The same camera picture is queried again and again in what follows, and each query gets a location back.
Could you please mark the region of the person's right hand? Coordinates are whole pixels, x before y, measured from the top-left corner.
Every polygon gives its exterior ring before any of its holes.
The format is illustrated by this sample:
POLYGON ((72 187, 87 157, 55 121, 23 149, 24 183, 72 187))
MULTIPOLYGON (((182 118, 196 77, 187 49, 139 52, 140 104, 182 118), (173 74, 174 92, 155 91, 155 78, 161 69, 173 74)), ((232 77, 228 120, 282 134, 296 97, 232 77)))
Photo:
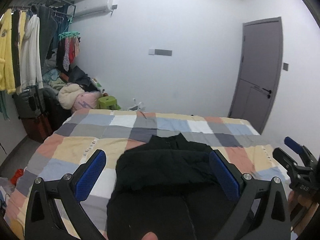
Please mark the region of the person's right hand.
POLYGON ((292 230, 300 236, 305 230, 313 227, 316 221, 313 217, 318 216, 319 204, 313 200, 312 196, 304 196, 295 191, 290 192, 287 203, 289 213, 293 212, 293 220, 296 222, 292 230))

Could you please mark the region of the person's left hand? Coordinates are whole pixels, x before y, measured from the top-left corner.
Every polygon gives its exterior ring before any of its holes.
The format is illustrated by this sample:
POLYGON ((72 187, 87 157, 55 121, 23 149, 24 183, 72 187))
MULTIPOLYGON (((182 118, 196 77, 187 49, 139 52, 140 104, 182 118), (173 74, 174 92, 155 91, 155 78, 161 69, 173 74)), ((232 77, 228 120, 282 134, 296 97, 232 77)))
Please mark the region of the person's left hand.
POLYGON ((158 237, 153 232, 146 233, 141 240, 158 240, 158 237))

